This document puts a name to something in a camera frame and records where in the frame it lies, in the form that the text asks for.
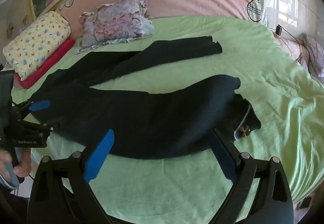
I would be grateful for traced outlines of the black charger plug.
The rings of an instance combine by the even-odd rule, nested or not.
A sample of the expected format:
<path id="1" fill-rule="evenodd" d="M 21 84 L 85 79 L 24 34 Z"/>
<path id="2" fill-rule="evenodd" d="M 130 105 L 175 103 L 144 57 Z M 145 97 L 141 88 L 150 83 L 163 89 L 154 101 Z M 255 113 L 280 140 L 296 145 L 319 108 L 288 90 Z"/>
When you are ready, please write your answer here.
<path id="1" fill-rule="evenodd" d="M 283 29 L 283 27 L 281 27 L 281 25 L 278 24 L 278 25 L 276 26 L 275 34 L 278 35 L 278 36 L 281 36 L 281 34 L 282 34 L 282 29 Z"/>

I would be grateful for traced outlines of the green bed sheet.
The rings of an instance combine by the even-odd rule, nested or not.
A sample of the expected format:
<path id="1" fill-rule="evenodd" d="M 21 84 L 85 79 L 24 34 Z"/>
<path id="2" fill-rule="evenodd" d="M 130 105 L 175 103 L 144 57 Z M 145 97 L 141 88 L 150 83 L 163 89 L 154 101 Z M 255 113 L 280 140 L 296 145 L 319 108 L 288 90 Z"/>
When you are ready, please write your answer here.
<path id="1" fill-rule="evenodd" d="M 130 43 L 75 46 L 15 103 L 50 101 L 30 122 L 58 123 L 40 161 L 67 158 L 108 130 L 113 146 L 90 187 L 112 218 L 208 223 L 235 171 L 218 132 L 254 159 L 277 158 L 294 203 L 323 184 L 323 84 L 272 32 L 239 19 L 153 21 Z"/>

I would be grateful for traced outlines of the black pants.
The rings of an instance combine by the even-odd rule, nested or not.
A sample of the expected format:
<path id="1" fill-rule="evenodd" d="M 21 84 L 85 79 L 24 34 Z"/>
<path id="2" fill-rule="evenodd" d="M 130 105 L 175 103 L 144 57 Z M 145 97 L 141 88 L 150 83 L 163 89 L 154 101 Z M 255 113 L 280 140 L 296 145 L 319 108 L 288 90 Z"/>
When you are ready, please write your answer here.
<path id="1" fill-rule="evenodd" d="M 215 75 L 164 94 L 99 90 L 96 85 L 159 65 L 222 53 L 212 37 L 155 41 L 143 51 L 90 52 L 69 69 L 47 76 L 31 101 L 51 105 L 35 112 L 41 123 L 58 122 L 59 134 L 87 145 L 114 131 L 113 155 L 166 159 L 210 147 L 217 128 L 230 141 L 261 128 L 252 105 L 236 93 L 241 82 Z"/>

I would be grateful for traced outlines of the red folded cloth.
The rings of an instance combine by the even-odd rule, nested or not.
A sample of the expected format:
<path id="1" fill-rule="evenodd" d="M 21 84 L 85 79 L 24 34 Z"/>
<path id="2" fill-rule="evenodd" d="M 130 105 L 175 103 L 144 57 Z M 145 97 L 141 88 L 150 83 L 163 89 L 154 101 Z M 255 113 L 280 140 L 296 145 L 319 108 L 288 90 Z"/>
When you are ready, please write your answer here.
<path id="1" fill-rule="evenodd" d="M 49 58 L 39 67 L 39 69 L 29 76 L 26 80 L 22 81 L 18 74 L 14 74 L 14 87 L 29 89 L 31 88 L 46 72 L 58 63 L 66 53 L 72 49 L 75 44 L 74 39 L 67 39 L 64 43 L 57 48 Z"/>

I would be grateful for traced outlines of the floral ruffled pillow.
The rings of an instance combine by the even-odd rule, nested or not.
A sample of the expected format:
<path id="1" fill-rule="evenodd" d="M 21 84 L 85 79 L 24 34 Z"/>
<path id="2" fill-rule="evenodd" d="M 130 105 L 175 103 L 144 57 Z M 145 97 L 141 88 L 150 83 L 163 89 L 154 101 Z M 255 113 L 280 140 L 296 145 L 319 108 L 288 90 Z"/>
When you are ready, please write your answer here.
<path id="1" fill-rule="evenodd" d="M 81 54 L 107 44 L 129 43 L 155 33 L 148 19 L 149 0 L 120 0 L 102 4 L 79 17 L 83 35 L 75 53 Z"/>

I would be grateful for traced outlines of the yellow patterned pillow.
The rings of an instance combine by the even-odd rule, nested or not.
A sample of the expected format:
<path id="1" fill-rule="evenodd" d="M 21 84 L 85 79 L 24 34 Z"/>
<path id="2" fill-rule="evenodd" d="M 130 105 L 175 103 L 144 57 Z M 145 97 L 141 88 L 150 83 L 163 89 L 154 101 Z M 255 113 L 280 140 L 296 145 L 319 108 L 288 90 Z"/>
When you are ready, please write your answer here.
<path id="1" fill-rule="evenodd" d="M 57 12 L 40 16 L 3 48 L 10 66 L 26 80 L 70 36 L 69 23 Z"/>

